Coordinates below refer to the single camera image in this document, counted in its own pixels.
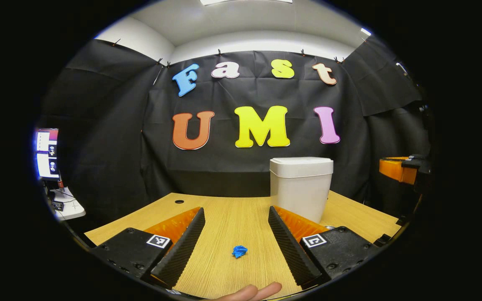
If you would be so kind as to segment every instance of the monitor screen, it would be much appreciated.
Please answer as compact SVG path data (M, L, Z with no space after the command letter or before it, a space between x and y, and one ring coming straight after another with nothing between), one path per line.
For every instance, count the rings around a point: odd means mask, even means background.
M59 180L57 163L57 128L39 128L35 137L35 162L38 176L43 180Z

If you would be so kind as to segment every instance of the white desk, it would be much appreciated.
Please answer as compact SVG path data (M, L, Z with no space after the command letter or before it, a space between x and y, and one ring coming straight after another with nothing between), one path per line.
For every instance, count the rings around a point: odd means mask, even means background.
M59 220L75 219L86 214L83 206L77 202L67 187L65 187L64 190L57 189L52 191L55 192L55 201L64 203L64 209L62 211L55 210L55 215Z

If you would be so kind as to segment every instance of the blue tissue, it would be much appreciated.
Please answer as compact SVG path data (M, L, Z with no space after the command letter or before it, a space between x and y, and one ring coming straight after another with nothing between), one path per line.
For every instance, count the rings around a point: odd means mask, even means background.
M232 255L234 255L236 258L239 258L243 255L245 255L245 253L248 251L248 249L246 247L243 247L243 246L236 246L233 248L233 253Z

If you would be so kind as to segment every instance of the black fabric backdrop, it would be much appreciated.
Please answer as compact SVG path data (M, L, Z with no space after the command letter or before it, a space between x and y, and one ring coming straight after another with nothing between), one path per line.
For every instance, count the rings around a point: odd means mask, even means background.
M137 210L170 192L207 196L268 196L269 160L320 156L334 160L330 189L389 214L410 210L411 187L378 173L383 156L427 153L417 109L420 96L397 58L370 37L344 63L281 51L242 51L163 67L124 46L91 41L62 71L46 96L40 127L59 128L59 168L84 205L89 228ZM273 59L287 59L295 76L275 78ZM213 78L215 65L240 65L235 79ZM197 86L178 97L172 77L197 63ZM337 84L328 86L312 65L324 63ZM267 143L237 148L237 107L263 119L273 105L287 108L288 147ZM313 109L334 110L341 140L322 144ZM198 135L196 114L214 111L209 141L197 150L172 143L172 116L187 112L187 137Z

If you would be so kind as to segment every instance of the human hand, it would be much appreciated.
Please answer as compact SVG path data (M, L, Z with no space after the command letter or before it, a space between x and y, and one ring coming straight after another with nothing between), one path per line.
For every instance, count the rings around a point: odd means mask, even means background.
M235 293L222 296L219 299L213 299L212 301L260 301L278 293L281 289L282 285L278 282L273 282L260 290L250 284Z

